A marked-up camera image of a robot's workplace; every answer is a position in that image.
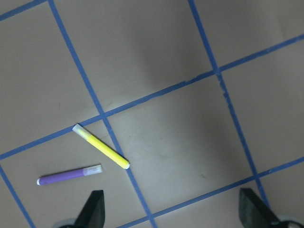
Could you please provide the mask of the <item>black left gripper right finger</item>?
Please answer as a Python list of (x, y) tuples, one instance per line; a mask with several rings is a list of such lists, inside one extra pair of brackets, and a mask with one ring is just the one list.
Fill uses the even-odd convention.
[(251, 188), (239, 191), (238, 215), (244, 228), (272, 228), (280, 224), (278, 217)]

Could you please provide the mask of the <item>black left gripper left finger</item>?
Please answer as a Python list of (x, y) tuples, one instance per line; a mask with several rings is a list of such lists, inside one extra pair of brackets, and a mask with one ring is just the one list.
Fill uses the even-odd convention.
[(105, 223), (104, 191), (94, 190), (75, 220), (74, 228), (103, 228)]

